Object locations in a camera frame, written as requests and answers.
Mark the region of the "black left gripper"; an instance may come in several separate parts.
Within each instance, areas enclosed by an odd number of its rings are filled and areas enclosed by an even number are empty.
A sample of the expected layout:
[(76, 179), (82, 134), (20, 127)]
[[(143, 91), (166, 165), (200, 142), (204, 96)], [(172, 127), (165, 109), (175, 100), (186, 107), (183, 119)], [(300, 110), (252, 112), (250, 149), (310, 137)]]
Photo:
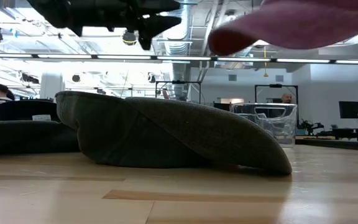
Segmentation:
[(160, 16), (160, 20), (159, 25), (157, 25), (158, 16), (156, 15), (124, 17), (120, 22), (116, 22), (110, 27), (110, 31), (117, 27), (133, 30), (137, 37), (137, 44), (140, 44), (144, 50), (150, 50), (153, 37), (181, 23), (180, 17)]

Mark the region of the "dark grey baseball cap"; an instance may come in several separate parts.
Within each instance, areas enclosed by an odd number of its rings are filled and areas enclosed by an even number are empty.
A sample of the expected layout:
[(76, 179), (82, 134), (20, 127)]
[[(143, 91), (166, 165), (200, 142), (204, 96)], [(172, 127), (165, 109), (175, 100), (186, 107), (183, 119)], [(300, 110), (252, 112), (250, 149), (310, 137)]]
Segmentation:
[(185, 101), (118, 98), (82, 91), (55, 96), (57, 115), (98, 164), (181, 168), (227, 164), (291, 174), (288, 157), (265, 130), (234, 113)]

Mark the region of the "maroon baseball cap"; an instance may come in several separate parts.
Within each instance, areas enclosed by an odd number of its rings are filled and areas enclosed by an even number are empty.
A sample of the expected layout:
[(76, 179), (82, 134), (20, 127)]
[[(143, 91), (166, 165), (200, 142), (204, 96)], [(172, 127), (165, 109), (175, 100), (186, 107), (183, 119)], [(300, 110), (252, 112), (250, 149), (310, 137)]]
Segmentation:
[(358, 35), (358, 0), (264, 0), (260, 8), (214, 29), (210, 50), (234, 54), (258, 40), (286, 49), (317, 49)]

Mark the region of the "black cap with white label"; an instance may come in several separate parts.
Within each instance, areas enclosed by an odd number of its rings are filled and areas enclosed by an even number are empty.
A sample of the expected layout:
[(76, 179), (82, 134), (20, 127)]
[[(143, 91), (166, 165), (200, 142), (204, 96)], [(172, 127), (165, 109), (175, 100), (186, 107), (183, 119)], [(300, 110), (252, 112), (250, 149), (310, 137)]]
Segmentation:
[(0, 155), (78, 152), (76, 131), (57, 116), (57, 104), (19, 100), (0, 104)]

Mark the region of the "black monitor on arm mount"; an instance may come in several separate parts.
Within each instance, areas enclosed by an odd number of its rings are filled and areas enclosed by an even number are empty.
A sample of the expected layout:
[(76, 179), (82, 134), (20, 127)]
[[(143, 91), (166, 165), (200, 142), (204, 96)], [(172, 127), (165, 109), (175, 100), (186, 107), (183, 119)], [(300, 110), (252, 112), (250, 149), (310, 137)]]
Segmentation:
[(341, 119), (358, 119), (358, 101), (340, 101), (339, 114)]

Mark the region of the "long white light bar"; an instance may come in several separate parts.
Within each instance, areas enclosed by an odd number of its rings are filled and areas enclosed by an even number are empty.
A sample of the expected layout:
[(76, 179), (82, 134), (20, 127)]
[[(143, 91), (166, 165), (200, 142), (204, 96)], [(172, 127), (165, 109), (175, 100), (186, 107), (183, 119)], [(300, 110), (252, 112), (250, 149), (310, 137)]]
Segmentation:
[(263, 63), (311, 63), (358, 65), (358, 60), (303, 59), (303, 58), (259, 58), (259, 57), (205, 57), (205, 56), (161, 56), (161, 55), (88, 55), (88, 54), (9, 54), (0, 53), (0, 58), (41, 60), (129, 60), (129, 61), (171, 61), (171, 62), (263, 62)]

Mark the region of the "black ceiling dome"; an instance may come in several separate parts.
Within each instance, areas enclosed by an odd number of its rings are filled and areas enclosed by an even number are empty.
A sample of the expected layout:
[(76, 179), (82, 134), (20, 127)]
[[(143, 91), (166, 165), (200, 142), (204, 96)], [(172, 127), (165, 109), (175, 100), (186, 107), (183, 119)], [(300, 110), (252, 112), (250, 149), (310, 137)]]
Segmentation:
[(122, 42), (125, 45), (131, 46), (137, 43), (137, 37), (133, 30), (125, 30), (122, 35)]

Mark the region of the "white column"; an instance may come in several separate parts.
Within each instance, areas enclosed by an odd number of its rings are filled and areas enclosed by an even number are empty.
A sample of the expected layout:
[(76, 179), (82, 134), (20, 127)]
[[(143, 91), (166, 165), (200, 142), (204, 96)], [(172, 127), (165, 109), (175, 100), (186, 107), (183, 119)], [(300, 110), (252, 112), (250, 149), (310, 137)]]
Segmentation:
[(46, 71), (43, 72), (40, 81), (40, 98), (55, 99), (55, 94), (65, 90), (63, 73)]

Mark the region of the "clear plastic bin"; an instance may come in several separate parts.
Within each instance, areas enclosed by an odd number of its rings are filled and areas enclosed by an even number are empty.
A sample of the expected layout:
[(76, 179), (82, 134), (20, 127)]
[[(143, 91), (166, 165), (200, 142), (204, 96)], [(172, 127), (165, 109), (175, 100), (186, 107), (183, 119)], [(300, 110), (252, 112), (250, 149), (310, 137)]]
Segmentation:
[(246, 118), (273, 136), (283, 147), (293, 147), (298, 124), (298, 106), (286, 103), (236, 103), (231, 112)]

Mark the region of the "small robot device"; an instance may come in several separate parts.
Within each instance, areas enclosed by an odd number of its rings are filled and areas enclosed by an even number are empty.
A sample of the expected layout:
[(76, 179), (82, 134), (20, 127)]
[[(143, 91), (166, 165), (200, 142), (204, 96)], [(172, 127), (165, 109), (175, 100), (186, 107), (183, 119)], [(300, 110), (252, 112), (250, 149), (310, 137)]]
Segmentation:
[(319, 128), (324, 129), (324, 125), (321, 123), (309, 123), (306, 120), (302, 120), (302, 122), (300, 123), (300, 128), (304, 129), (307, 132), (308, 136), (314, 136), (314, 130)]

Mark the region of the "black desk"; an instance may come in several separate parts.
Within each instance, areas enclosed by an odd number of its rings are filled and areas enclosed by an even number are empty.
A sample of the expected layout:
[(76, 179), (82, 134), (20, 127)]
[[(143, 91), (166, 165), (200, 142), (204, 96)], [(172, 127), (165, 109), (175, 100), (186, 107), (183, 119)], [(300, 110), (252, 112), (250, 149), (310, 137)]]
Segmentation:
[(358, 141), (358, 128), (333, 128), (330, 131), (321, 131), (316, 136), (332, 136), (335, 140), (346, 138)]

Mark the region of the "silver ventilation duct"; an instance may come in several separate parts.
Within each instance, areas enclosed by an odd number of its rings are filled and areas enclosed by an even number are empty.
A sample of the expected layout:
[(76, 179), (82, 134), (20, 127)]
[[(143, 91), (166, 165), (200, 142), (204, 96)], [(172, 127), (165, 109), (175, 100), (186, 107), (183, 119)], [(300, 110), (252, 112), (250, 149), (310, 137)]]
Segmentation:
[[(179, 17), (181, 23), (163, 33), (163, 37), (168, 40), (164, 43), (165, 51), (168, 56), (184, 56), (189, 54), (189, 23), (191, 16), (191, 7), (181, 5), (176, 11), (168, 13), (169, 16)], [(172, 72), (170, 73), (172, 81), (188, 81), (190, 76), (189, 64), (172, 63)], [(175, 100), (186, 101), (188, 98), (188, 84), (173, 84), (173, 98)]]

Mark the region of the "black rig frame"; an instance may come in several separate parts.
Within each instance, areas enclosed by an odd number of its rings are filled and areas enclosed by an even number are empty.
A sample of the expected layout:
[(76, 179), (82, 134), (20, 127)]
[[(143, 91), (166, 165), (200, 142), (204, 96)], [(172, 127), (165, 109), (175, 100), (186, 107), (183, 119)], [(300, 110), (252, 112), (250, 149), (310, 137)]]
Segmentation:
[[(254, 86), (255, 108), (252, 110), (256, 118), (261, 121), (292, 119), (295, 124), (299, 124), (298, 115), (298, 86), (269, 84)], [(282, 103), (283, 94), (292, 94), (292, 104)]]

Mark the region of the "black aluminium table frame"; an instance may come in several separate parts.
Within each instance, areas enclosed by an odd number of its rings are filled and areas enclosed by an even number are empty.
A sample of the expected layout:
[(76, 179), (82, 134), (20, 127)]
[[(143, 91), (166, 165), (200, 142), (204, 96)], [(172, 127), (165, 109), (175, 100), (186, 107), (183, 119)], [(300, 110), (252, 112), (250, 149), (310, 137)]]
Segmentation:
[(318, 146), (318, 147), (331, 147), (339, 149), (349, 149), (358, 151), (358, 141), (340, 141), (340, 140), (327, 140), (327, 139), (296, 139), (295, 144)]

